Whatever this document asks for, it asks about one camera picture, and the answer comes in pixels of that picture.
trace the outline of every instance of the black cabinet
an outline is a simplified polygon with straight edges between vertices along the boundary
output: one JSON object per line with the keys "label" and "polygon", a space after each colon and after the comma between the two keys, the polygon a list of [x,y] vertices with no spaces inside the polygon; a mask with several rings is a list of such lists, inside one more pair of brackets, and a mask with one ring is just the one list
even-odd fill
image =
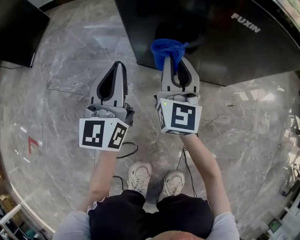
{"label": "black cabinet", "polygon": [[49,20],[27,0],[0,0],[0,60],[31,67]]}
{"label": "black cabinet", "polygon": [[151,43],[188,42],[200,80],[231,85],[300,69],[300,33],[272,0],[115,0],[138,64]]}

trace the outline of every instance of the shoe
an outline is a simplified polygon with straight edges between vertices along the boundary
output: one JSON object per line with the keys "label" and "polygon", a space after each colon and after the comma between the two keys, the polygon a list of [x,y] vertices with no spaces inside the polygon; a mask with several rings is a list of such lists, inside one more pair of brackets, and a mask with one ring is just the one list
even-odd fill
{"label": "shoe", "polygon": [[128,190],[137,191],[146,198],[151,174],[152,167],[149,163],[133,163],[128,172]]}
{"label": "shoe", "polygon": [[165,197],[180,194],[184,183],[185,178],[183,172],[170,171],[165,177],[163,191],[158,198],[158,202],[163,200]]}

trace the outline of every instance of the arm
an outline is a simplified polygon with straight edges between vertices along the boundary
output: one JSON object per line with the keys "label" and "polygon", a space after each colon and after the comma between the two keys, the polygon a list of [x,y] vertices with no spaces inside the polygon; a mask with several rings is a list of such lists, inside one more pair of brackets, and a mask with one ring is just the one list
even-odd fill
{"label": "arm", "polygon": [[214,156],[195,134],[181,137],[181,139],[203,178],[207,199],[214,217],[223,212],[230,212],[230,203],[223,185],[221,171]]}
{"label": "arm", "polygon": [[101,201],[108,196],[118,152],[102,151],[95,169],[90,177],[89,194],[80,204],[78,210],[87,212],[94,201]]}

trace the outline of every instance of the gray marble tile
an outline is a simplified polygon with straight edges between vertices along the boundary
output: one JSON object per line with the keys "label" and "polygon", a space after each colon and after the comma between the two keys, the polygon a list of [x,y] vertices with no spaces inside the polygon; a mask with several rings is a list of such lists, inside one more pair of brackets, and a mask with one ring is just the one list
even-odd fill
{"label": "gray marble tile", "polygon": [[48,90],[43,115],[45,171],[68,198],[73,189],[88,189],[95,151],[79,147],[79,118],[87,97]]}
{"label": "gray marble tile", "polygon": [[132,78],[128,79],[128,91],[130,92],[128,101],[135,101],[140,111],[149,119],[151,128],[160,132],[154,99],[154,95],[160,89],[160,74],[155,69],[137,65],[133,70],[130,66],[128,70],[132,70],[133,74]]}
{"label": "gray marble tile", "polygon": [[114,52],[113,60],[123,62],[125,66],[126,64],[137,65],[135,55],[127,37],[119,38],[118,44]]}
{"label": "gray marble tile", "polygon": [[41,172],[35,171],[34,165],[40,165],[42,149],[33,146],[31,154],[28,150],[28,136],[42,142],[46,82],[41,76],[40,54],[36,59],[37,64],[31,69],[23,67],[0,72],[0,143],[8,172],[19,167],[28,175],[39,176]]}
{"label": "gray marble tile", "polygon": [[81,1],[68,24],[68,30],[80,33],[83,29],[94,36],[127,36],[117,7],[111,0]]}
{"label": "gray marble tile", "polygon": [[67,25],[68,23],[64,22],[57,28],[51,29],[51,33],[48,36],[43,36],[39,44],[37,52],[43,56],[40,61],[41,71],[46,82],[49,82],[58,73],[63,61],[74,48],[74,45],[69,45],[65,41]]}
{"label": "gray marble tile", "polygon": [[[249,143],[250,132],[206,120],[201,120],[200,124],[199,138],[215,156],[222,173],[224,186],[228,191],[241,167]],[[206,199],[204,182],[188,152],[187,164],[192,173],[197,196]],[[190,175],[183,157],[178,170],[183,171],[186,177],[186,184],[182,192],[193,196]]]}
{"label": "gray marble tile", "polygon": [[257,102],[257,82],[251,80],[227,87],[202,82],[199,91],[199,105],[203,107],[201,118],[251,130]]}
{"label": "gray marble tile", "polygon": [[285,179],[291,176],[288,164],[292,160],[293,148],[294,146],[289,142],[282,142],[278,148],[272,166],[257,196],[238,222],[238,225],[243,226],[240,229],[243,238],[258,237],[257,234],[263,232],[261,222],[268,224],[273,218],[280,218],[282,209],[291,200],[292,195],[285,198],[281,193]]}
{"label": "gray marble tile", "polygon": [[289,112],[283,125],[282,141],[299,144],[299,136],[296,135],[295,129],[298,128],[296,116],[299,116],[299,78],[292,72],[289,73],[287,88],[287,110]]}
{"label": "gray marble tile", "polygon": [[250,144],[236,181],[228,192],[237,220],[242,218],[257,196],[280,147],[282,126],[288,118],[289,76],[286,73],[259,79],[258,103]]}
{"label": "gray marble tile", "polygon": [[61,51],[56,53],[52,63],[57,68],[52,70],[47,87],[88,96],[92,83],[111,64],[118,40],[119,37],[87,33],[81,37],[66,34],[64,41],[68,42],[69,50],[62,46]]}
{"label": "gray marble tile", "polygon": [[43,174],[43,181],[37,182],[36,178],[25,174],[20,169],[11,174],[11,183],[22,196],[29,207],[52,229],[58,226],[66,215],[73,209],[71,202],[54,186],[52,178]]}
{"label": "gray marble tile", "polygon": [[61,129],[79,134],[79,119],[84,117],[88,103],[87,96],[46,90],[43,124],[57,135]]}
{"label": "gray marble tile", "polygon": [[49,35],[53,33],[52,31],[61,25],[68,24],[78,9],[80,9],[82,4],[84,4],[84,2],[85,1],[82,0],[72,1],[46,11],[45,14],[50,17],[50,21],[44,37],[49,37]]}

